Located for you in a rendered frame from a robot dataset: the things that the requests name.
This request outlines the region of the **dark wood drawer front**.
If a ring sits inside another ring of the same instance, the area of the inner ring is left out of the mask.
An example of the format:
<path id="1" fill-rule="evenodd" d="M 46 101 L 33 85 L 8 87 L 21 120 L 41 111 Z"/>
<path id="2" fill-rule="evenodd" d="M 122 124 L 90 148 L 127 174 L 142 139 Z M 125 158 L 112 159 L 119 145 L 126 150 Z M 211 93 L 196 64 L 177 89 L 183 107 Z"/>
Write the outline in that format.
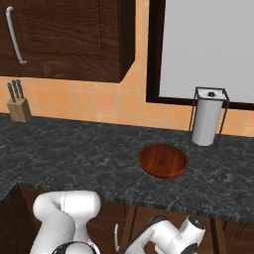
<path id="1" fill-rule="evenodd" d="M 98 215 L 87 223 L 91 240 L 97 245 L 101 254 L 122 254 L 131 240 L 137 206 L 121 202 L 101 200 Z M 118 224 L 119 251 L 115 251 L 114 227 Z"/>

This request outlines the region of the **round wooden cutting board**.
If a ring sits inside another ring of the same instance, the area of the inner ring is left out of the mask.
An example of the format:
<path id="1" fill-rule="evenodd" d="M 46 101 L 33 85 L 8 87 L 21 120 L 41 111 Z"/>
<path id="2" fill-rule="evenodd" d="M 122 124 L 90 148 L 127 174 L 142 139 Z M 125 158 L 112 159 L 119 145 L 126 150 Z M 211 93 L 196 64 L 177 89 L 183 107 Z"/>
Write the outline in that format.
<path id="1" fill-rule="evenodd" d="M 145 147 L 139 153 L 139 163 L 149 175 L 160 179 L 171 179 L 187 169 L 189 158 L 180 148 L 161 143 Z"/>

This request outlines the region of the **dark framed window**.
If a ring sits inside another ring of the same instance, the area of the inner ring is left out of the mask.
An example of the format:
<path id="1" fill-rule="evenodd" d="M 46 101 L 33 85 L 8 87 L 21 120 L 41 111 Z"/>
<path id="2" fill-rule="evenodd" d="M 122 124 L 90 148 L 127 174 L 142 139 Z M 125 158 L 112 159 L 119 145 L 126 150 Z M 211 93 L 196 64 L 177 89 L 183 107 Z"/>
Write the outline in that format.
<path id="1" fill-rule="evenodd" d="M 254 0 L 149 0 L 146 100 L 191 105 L 198 86 L 254 110 Z"/>

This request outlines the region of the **dark wood wall cupboard door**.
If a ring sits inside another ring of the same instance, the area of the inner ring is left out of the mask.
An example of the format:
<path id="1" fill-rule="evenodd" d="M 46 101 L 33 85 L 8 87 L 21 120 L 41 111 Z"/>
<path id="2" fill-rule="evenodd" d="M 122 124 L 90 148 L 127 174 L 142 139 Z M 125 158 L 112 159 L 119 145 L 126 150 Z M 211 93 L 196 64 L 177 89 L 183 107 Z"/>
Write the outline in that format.
<path id="1" fill-rule="evenodd" d="M 135 61 L 135 18 L 136 0 L 0 0 L 0 75 L 118 83 Z"/>

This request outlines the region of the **white paper towel roll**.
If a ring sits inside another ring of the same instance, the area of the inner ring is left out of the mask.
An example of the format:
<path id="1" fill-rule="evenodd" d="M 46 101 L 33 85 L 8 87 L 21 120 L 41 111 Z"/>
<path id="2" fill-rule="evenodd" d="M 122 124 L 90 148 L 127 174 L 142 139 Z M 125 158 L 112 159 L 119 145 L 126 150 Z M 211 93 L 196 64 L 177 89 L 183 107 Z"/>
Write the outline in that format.
<path id="1" fill-rule="evenodd" d="M 192 131 L 192 141 L 199 146 L 213 143 L 221 106 L 225 96 L 221 90 L 200 89 Z"/>

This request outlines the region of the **wooden knife block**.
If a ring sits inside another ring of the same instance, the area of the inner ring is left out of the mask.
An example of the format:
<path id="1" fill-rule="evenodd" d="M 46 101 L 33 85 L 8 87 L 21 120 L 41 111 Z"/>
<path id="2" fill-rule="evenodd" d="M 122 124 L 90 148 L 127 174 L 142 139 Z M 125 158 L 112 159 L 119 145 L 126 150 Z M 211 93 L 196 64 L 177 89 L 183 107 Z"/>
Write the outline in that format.
<path id="1" fill-rule="evenodd" d="M 28 99 L 24 96 L 21 80 L 12 80 L 7 83 L 7 86 L 10 93 L 7 107 L 11 119 L 15 122 L 28 122 L 32 117 L 32 113 Z"/>

